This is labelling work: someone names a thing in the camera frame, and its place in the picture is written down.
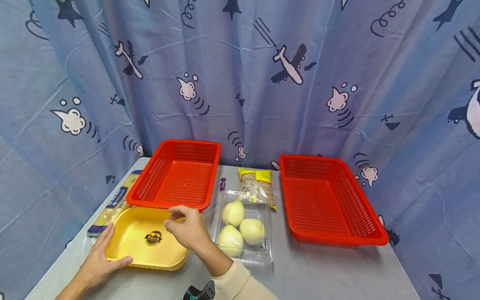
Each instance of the black object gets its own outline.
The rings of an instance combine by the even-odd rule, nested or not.
[[[201,291],[194,286],[190,286],[183,295],[183,300],[213,300],[214,296],[215,284],[210,280]]]

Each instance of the left hand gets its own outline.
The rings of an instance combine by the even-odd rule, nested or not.
[[[96,243],[92,246],[85,262],[75,275],[75,279],[82,282],[87,289],[92,288],[103,280],[105,280],[111,273],[122,269],[133,262],[133,257],[126,256],[119,260],[109,262],[105,257],[105,249],[112,240],[115,228],[112,224],[98,236]]]

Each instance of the yellow plastic tray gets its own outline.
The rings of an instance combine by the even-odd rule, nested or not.
[[[130,266],[176,271],[187,262],[190,250],[163,226],[168,210],[131,207],[115,221],[115,234],[105,251],[109,261],[132,256]]]

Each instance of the curtain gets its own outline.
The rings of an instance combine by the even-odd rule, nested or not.
[[[231,166],[278,168],[283,153],[338,157],[422,299],[477,295],[475,1],[0,8],[5,299],[25,297],[117,178],[165,139],[219,142]]]

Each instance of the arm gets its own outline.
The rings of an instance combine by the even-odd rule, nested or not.
[[[210,239],[202,215],[196,209],[183,205],[169,209],[172,213],[165,228],[180,244],[191,249],[204,263],[215,282],[215,299],[219,300],[274,300],[272,292],[255,280],[240,263],[233,262]],[[183,223],[174,220],[185,217]]]
[[[105,258],[105,249],[110,243],[114,232],[115,228],[110,224],[98,236],[96,243],[92,246],[90,253],[82,266],[80,266],[77,274],[55,300],[80,300],[89,289],[104,281],[111,273],[133,262],[131,256],[114,262],[109,262]]]

